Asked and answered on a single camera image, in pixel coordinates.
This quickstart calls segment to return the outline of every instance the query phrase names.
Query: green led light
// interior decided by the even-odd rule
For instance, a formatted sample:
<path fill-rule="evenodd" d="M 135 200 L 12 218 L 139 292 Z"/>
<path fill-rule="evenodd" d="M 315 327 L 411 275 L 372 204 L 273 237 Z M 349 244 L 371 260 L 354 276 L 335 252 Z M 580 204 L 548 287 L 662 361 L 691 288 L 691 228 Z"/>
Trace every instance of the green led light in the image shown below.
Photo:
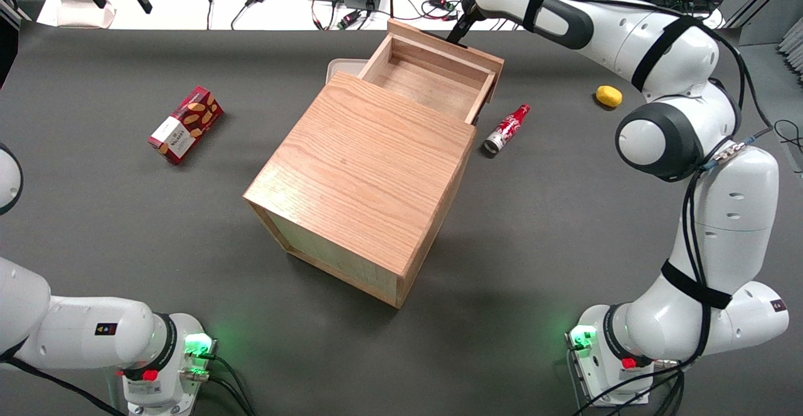
<path fill-rule="evenodd" d="M 597 328 L 591 325 L 577 325 L 568 333 L 577 350 L 591 348 L 591 342 L 597 337 Z"/>
<path fill-rule="evenodd" d="M 210 353 L 212 350 L 212 338 L 206 333 L 187 335 L 184 337 L 184 352 L 191 355 Z"/>

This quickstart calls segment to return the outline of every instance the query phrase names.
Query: yellow sponge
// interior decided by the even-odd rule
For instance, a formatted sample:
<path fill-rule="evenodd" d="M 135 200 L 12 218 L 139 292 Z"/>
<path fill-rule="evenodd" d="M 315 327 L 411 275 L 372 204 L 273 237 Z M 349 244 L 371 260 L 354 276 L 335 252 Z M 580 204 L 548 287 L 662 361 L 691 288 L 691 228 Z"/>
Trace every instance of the yellow sponge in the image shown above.
<path fill-rule="evenodd" d="M 619 104 L 622 103 L 622 91 L 608 85 L 602 85 L 602 87 L 597 88 L 596 96 L 600 104 L 611 108 L 619 107 Z"/>

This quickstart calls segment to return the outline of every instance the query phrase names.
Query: white desk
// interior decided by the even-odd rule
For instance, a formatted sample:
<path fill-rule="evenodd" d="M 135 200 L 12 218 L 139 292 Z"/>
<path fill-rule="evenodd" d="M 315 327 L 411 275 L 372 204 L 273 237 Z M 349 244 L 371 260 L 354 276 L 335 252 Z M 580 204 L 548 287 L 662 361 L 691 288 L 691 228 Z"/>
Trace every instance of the white desk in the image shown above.
<path fill-rule="evenodd" d="M 135 0 L 107 0 L 115 8 L 117 15 L 110 28 L 118 29 L 149 29 L 149 30 L 203 30 L 206 28 L 206 12 L 209 8 L 207 0 L 150 0 L 153 10 L 146 14 Z M 213 30 L 229 30 L 232 19 L 235 17 L 246 0 L 215 0 L 212 8 L 211 28 Z M 393 0 L 393 14 L 396 18 L 416 18 L 421 9 L 421 3 L 428 0 Z M 56 25 L 56 13 L 60 0 L 46 0 L 37 22 L 41 24 Z M 315 2 L 315 13 L 324 25 L 329 22 L 332 15 L 330 2 Z M 315 30 L 312 23 L 312 2 L 310 0 L 266 0 L 261 4 L 254 4 L 235 24 L 237 30 Z M 390 12 L 390 0 L 380 2 L 380 10 Z M 336 8 L 334 24 L 346 14 L 352 12 L 351 8 L 343 4 Z M 373 13 L 365 22 L 363 29 L 385 30 L 389 16 L 382 13 Z M 451 30 L 454 22 L 439 21 L 439 19 L 414 19 L 407 21 L 413 26 L 425 30 Z M 711 27 L 722 23 L 722 16 L 717 11 L 706 21 Z M 473 30 L 490 30 L 499 25 L 496 19 L 487 19 L 476 23 Z M 514 25 L 508 22 L 502 30 L 511 30 Z"/>

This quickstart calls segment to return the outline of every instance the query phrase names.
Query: red button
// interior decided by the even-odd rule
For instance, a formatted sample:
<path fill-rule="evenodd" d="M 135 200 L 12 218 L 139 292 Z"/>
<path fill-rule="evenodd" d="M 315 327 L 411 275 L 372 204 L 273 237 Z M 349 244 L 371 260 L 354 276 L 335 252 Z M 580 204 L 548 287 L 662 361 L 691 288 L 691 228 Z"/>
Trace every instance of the red button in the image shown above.
<path fill-rule="evenodd" d="M 144 381 L 154 381 L 158 375 L 159 371 L 157 370 L 146 370 L 142 373 L 142 379 Z"/>

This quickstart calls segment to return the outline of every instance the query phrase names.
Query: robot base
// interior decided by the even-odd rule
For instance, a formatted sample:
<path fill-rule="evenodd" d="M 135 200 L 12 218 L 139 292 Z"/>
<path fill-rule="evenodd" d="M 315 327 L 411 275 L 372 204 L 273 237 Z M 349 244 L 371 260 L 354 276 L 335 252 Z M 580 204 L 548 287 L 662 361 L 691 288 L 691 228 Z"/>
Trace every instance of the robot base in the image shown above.
<path fill-rule="evenodd" d="M 574 369 L 579 377 L 583 392 L 588 399 L 599 396 L 603 391 L 618 385 L 620 382 L 653 371 L 652 364 L 644 368 L 629 368 L 626 370 L 622 367 L 622 361 L 611 352 L 602 332 L 602 324 L 608 308 L 609 306 L 606 305 L 596 305 L 585 310 L 580 316 L 577 327 L 574 327 L 570 331 L 571 334 L 567 336 L 568 347 L 573 350 Z M 585 348 L 575 349 L 576 343 L 573 340 L 575 336 L 584 337 Z M 633 381 L 602 396 L 602 398 L 594 402 L 594 405 L 595 407 L 622 405 L 637 393 L 649 388 L 651 384 L 652 378 Z M 631 405 L 643 405 L 648 402 L 650 402 L 650 394 L 646 393 L 642 398 L 631 402 Z"/>
<path fill-rule="evenodd" d="M 181 378 L 181 371 L 208 370 L 209 361 L 186 354 L 184 339 L 204 333 L 203 327 L 187 314 L 171 314 L 170 319 L 176 325 L 177 344 L 166 367 L 159 372 L 158 381 L 129 381 L 123 377 L 129 416 L 189 416 L 195 407 L 201 382 Z"/>

